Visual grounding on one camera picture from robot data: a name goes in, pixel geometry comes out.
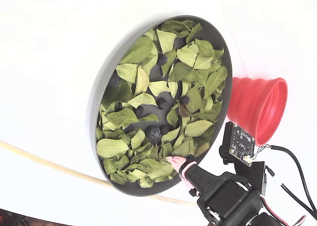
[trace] blueberry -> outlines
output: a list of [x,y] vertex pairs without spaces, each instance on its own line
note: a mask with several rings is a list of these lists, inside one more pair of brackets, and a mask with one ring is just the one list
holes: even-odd
[[157,126],[151,125],[145,130],[145,135],[151,140],[151,142],[153,140],[160,140],[160,129]]
[[164,54],[158,54],[157,64],[163,66],[165,63],[167,63],[167,56]]
[[159,98],[157,100],[157,105],[160,110],[164,110],[167,106],[167,101],[164,98]]
[[174,48],[175,49],[180,49],[186,45],[186,38],[176,38],[174,40]]
[[166,135],[169,132],[169,127],[167,125],[163,125],[160,128],[161,135]]
[[107,88],[114,88],[117,85],[119,85],[119,82],[120,82],[120,77],[119,77],[118,73],[116,71],[114,71],[114,73],[112,74],[112,76],[108,82]]
[[182,106],[185,106],[188,104],[189,102],[189,97],[188,96],[182,96],[180,99],[179,99],[179,103],[182,105]]
[[135,115],[139,118],[141,115],[142,115],[142,113],[143,113],[143,107],[142,106],[138,106],[136,109],[134,109],[134,113],[135,113]]

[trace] white background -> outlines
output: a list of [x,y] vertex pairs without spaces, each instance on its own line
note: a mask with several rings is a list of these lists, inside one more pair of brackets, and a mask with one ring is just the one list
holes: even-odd
[[[223,34],[236,77],[283,77],[289,96],[269,141],[299,158],[312,198],[316,183],[317,0],[0,0],[0,139],[104,179],[88,138],[86,110],[105,59],[130,32],[175,15],[200,16]],[[221,174],[217,147],[202,161]],[[304,202],[294,162],[260,160]],[[0,208],[69,225],[207,225],[198,208],[126,196],[0,149]],[[182,184],[162,193],[194,202]],[[268,178],[267,201],[287,222],[305,211]],[[317,225],[307,220],[306,225]]]

